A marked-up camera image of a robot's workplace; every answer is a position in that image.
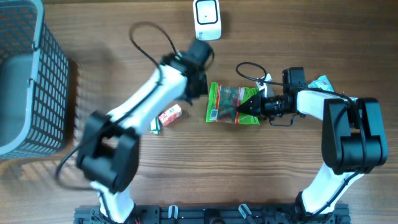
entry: barcode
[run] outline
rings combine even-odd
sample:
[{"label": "barcode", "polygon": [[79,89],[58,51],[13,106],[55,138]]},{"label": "barcode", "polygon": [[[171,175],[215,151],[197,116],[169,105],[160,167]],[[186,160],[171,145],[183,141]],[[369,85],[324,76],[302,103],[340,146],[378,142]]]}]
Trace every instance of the barcode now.
[{"label": "barcode", "polygon": [[211,110],[211,113],[210,113],[210,118],[209,118],[209,120],[210,120],[210,121],[217,120],[217,115],[218,115],[218,110],[212,109],[212,110]]}]

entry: plastic bin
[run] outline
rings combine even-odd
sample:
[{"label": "plastic bin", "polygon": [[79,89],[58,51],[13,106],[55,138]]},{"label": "plastic bin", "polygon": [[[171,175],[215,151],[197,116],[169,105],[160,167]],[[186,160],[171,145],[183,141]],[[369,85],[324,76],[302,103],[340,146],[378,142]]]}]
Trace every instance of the plastic bin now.
[{"label": "plastic bin", "polygon": [[0,159],[63,147],[68,59],[40,0],[0,0]]}]

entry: red and green package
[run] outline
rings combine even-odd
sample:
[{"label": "red and green package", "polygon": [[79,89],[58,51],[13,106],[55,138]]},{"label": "red and green package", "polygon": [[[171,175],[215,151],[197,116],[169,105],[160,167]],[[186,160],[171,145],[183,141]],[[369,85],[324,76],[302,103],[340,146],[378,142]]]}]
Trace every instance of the red and green package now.
[{"label": "red and green package", "polygon": [[257,88],[231,87],[213,82],[210,86],[206,122],[260,124],[255,116],[242,114],[236,108],[258,93]]}]

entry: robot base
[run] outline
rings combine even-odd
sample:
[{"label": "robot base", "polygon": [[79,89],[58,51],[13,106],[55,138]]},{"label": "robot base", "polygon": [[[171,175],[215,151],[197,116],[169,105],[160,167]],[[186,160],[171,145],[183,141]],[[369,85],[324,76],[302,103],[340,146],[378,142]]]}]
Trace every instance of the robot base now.
[{"label": "robot base", "polygon": [[[126,220],[128,224],[300,224],[290,221],[294,204],[271,204],[265,206],[248,206],[254,222],[245,220],[238,210],[232,207],[178,207],[175,209],[159,206],[136,206],[132,215]],[[107,217],[100,214],[100,207],[80,207],[75,209],[74,224],[107,224]],[[332,216],[324,221],[308,223],[351,224],[348,205],[335,205]]]}]

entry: wood grain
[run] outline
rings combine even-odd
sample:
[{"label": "wood grain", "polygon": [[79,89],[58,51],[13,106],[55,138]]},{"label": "wood grain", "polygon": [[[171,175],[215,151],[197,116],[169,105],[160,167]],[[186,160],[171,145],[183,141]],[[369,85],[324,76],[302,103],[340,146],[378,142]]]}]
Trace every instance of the wood grain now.
[{"label": "wood grain", "polygon": [[[194,38],[190,1],[51,4],[45,10],[52,32],[78,65],[76,136],[88,114],[119,105],[153,71],[129,42],[133,22],[160,24],[182,50]],[[380,101],[389,158],[341,198],[349,203],[353,223],[398,219],[397,10],[395,1],[222,1],[223,36],[210,42],[216,60],[209,82],[254,86],[234,72],[242,61],[260,63],[277,82],[283,69],[301,66],[308,81],[325,74],[338,92]],[[171,51],[154,30],[142,29],[136,38],[156,59]],[[255,68],[243,72],[261,75]],[[142,138],[141,164],[131,185],[134,201],[293,202],[322,164],[322,123],[305,118],[291,128],[208,124],[206,102],[202,97],[192,107],[180,103],[182,118],[160,136]],[[0,223],[71,223],[74,208],[98,203],[93,193],[69,192],[53,183],[61,156],[0,163]],[[73,164],[64,178],[86,184]]]}]

